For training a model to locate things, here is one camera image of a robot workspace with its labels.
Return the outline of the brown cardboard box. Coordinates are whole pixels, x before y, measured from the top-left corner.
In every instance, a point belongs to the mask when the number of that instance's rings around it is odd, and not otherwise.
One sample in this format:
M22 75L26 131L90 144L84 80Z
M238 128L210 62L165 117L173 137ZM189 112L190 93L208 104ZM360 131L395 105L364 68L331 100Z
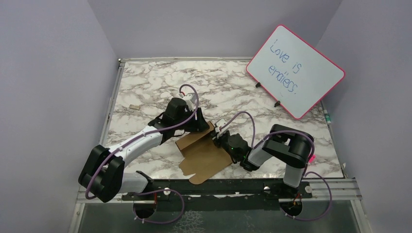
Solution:
M189 133L176 141L184 157L179 168L185 176L191 176L189 182L194 185L204 183L232 164L231 157L222 148L214 145L210 133L214 125L208 122L209 129L201 133Z

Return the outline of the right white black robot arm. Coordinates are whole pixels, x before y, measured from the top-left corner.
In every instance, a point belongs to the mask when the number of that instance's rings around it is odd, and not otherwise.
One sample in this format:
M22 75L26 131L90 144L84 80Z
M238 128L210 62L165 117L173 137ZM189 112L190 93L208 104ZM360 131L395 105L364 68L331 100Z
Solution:
M309 133L275 124L257 145L250 146L240 134L215 128L210 133L213 144L224 149L233 163L247 171L258 170L267 160L277 158L286 164L281 193L291 198L300 190L308 162L314 154L314 138Z

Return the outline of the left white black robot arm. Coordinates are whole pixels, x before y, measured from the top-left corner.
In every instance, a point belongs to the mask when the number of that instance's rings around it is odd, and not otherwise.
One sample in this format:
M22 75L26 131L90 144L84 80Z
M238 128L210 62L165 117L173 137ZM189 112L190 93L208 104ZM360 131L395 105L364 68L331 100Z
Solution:
M151 178L142 172L125 173L125 167L146 151L175 137L178 130L186 133L208 130L198 105L198 97L193 93L172 98L166 110L136 135L109 148L95 146L78 179L86 188L86 198L92 199L90 194L93 194L94 198L108 202L118 193L128 192L134 192L143 200L149 198L153 192Z

